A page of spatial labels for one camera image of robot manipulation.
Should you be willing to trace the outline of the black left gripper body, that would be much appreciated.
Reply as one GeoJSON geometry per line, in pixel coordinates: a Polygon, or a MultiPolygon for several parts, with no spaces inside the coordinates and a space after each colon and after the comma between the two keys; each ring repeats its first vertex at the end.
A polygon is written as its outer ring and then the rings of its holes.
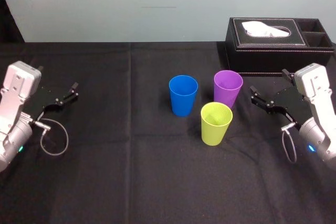
{"type": "Polygon", "coordinates": [[[33,124],[50,112],[62,108],[60,98],[47,88],[39,88],[24,105],[24,121],[33,124]]]}

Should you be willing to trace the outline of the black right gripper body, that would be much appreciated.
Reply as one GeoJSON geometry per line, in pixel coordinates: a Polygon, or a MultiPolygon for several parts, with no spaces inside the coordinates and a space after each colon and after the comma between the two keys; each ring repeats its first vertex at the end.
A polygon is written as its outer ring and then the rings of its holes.
{"type": "Polygon", "coordinates": [[[295,122],[299,131],[301,126],[312,117],[309,104],[297,90],[296,86],[278,91],[272,99],[274,109],[283,114],[290,122],[295,122]]]}

